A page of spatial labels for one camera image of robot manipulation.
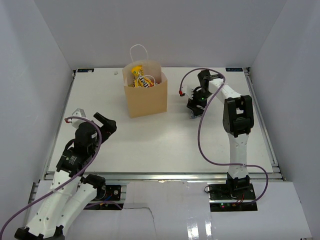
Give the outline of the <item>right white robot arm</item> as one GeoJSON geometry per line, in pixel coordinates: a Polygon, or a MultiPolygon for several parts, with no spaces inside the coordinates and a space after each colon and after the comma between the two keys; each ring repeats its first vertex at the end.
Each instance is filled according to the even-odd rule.
{"type": "Polygon", "coordinates": [[[230,160],[227,164],[226,195],[236,200],[250,186],[247,170],[247,143],[254,126],[253,102],[250,95],[241,95],[226,84],[219,72],[200,68],[199,86],[181,87],[179,94],[187,95],[190,117],[202,117],[209,105],[209,97],[217,97],[223,104],[222,125],[229,139],[230,160]]]}

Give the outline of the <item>silver foil snack packet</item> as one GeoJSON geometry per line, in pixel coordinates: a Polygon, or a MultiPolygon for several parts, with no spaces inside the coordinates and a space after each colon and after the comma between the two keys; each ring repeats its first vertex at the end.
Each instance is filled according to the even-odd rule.
{"type": "Polygon", "coordinates": [[[190,119],[197,119],[197,118],[200,118],[201,116],[202,116],[201,114],[200,115],[194,115],[192,113],[189,114],[190,119]]]}

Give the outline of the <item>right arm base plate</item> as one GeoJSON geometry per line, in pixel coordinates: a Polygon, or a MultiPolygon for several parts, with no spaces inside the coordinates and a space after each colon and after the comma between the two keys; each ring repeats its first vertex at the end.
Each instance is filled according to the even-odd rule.
{"type": "Polygon", "coordinates": [[[226,212],[256,212],[257,203],[254,202],[256,194],[253,185],[249,188],[236,190],[230,193],[226,184],[209,184],[204,187],[209,196],[209,206],[212,213],[226,212]]]}

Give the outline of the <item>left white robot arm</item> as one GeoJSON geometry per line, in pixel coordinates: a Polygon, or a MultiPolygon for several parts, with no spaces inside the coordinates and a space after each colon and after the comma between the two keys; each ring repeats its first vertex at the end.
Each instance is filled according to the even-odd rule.
{"type": "Polygon", "coordinates": [[[15,239],[63,240],[86,205],[105,196],[105,179],[83,174],[97,157],[101,145],[116,132],[117,124],[98,112],[93,117],[101,126],[88,120],[81,109],[65,118],[75,128],[74,138],[64,147],[49,192],[39,200],[41,205],[34,217],[16,230],[15,239]]]}

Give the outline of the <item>yellow M&M's packet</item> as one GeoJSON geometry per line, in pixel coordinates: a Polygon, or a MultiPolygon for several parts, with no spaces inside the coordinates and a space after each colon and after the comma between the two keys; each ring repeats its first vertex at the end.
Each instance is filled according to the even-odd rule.
{"type": "Polygon", "coordinates": [[[151,88],[156,85],[155,78],[151,75],[145,75],[142,65],[137,65],[131,69],[134,75],[133,88],[151,88]]]}

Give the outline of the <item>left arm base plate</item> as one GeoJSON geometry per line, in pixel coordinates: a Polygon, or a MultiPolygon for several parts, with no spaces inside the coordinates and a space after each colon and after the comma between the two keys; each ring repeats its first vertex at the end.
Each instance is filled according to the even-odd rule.
{"type": "Polygon", "coordinates": [[[121,185],[104,185],[97,190],[97,201],[119,201],[121,199],[121,185]]]}

